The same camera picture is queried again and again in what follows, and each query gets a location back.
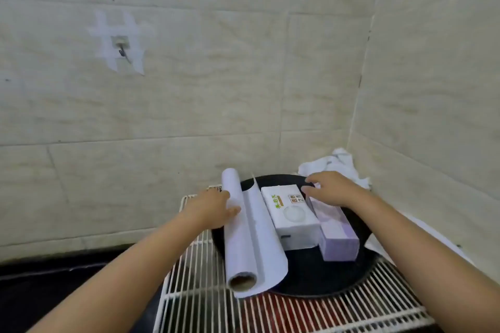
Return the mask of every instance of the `box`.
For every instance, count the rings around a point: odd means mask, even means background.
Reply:
[[[321,224],[320,251],[325,261],[353,261],[359,251],[359,239],[340,207],[332,207],[310,198]]]
[[[313,248],[320,238],[320,222],[297,185],[260,189],[285,251]]]

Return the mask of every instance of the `circle on tissue package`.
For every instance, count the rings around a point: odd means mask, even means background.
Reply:
[[[285,218],[292,223],[300,223],[305,220],[305,211],[298,206],[286,207],[283,214]]]

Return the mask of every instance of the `white cloth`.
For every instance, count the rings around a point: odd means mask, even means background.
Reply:
[[[305,162],[298,167],[298,174],[303,177],[311,175],[313,172],[337,171],[346,178],[351,179],[363,188],[370,189],[370,178],[361,179],[354,168],[353,156],[346,149],[338,148],[332,152],[331,156],[316,159],[312,162]]]
[[[360,185],[361,187],[366,188],[366,189],[370,189],[370,185],[371,185],[370,178],[361,179],[359,177],[359,174],[354,167],[353,156],[343,148],[335,149],[332,152],[331,156],[316,159],[315,161],[312,161],[312,162],[305,162],[298,167],[298,173],[299,173],[299,175],[302,175],[303,177],[307,177],[307,176],[311,175],[313,172],[322,172],[322,171],[340,172],[342,175],[351,179],[353,182]],[[444,235],[442,235],[441,233],[439,233],[435,229],[431,228],[429,225],[427,225],[423,221],[416,219],[415,217],[413,217],[409,214],[403,213],[403,215],[405,215],[407,218],[409,218],[411,221],[413,221],[415,224],[417,224],[420,228],[425,230],[427,233],[432,235],[434,238],[441,241],[443,244],[445,244],[447,247],[449,247],[455,253],[460,255],[462,258],[469,261],[471,264],[474,264],[472,262],[472,260],[470,260],[462,250],[460,250],[455,244],[453,244],[450,240],[448,240]],[[368,248],[370,250],[373,250],[374,252],[379,253],[385,259],[389,260],[392,264],[394,264],[391,257],[389,257],[389,255],[384,250],[384,248],[382,247],[380,242],[378,242],[378,240],[374,234],[371,234],[370,237],[368,238],[368,240],[366,241],[365,248]]]

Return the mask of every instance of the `white paper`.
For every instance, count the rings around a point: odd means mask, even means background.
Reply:
[[[230,287],[230,280],[240,273],[253,274],[257,280],[253,287],[233,290],[236,298],[246,298],[282,281],[288,273],[288,260],[255,179],[253,186],[242,192],[238,172],[226,169],[222,172],[222,189],[231,195],[228,207],[241,207],[241,212],[224,226],[227,285]]]
[[[430,227],[426,223],[424,223],[422,220],[417,219],[416,217],[413,217],[410,214],[402,213],[402,215],[405,215],[408,220],[412,221],[413,223],[417,224],[420,228],[425,230],[427,233],[429,233],[431,236],[433,236],[435,239],[441,241],[443,244],[445,244],[447,247],[449,247],[451,250],[453,250],[455,253],[460,255],[463,259],[467,260],[470,262],[472,265],[474,265],[474,262],[472,262],[471,259],[469,259],[465,253],[460,250],[453,242],[448,240],[444,235],[439,233],[437,230],[434,228]],[[394,261],[391,259],[389,254],[385,251],[385,249],[382,247],[380,242],[378,242],[377,237],[372,233],[370,237],[368,237],[368,240],[366,240],[365,243],[365,248],[372,250],[381,256],[383,256],[386,260],[391,262],[394,265]]]

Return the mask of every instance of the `black surface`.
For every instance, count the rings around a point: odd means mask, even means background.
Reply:
[[[312,185],[299,175],[265,175],[257,177],[259,189],[273,185]],[[253,186],[253,179],[241,182],[241,189]],[[358,257],[353,262],[325,262],[318,247],[286,251],[288,274],[269,291],[293,297],[315,298],[343,292],[363,280],[372,269],[377,254],[366,249],[365,242],[372,233],[366,224],[351,210],[342,208],[359,238]],[[217,250],[224,258],[224,229],[212,230]]]
[[[0,267],[0,331],[24,333],[125,248]],[[131,333],[151,333],[161,286]]]

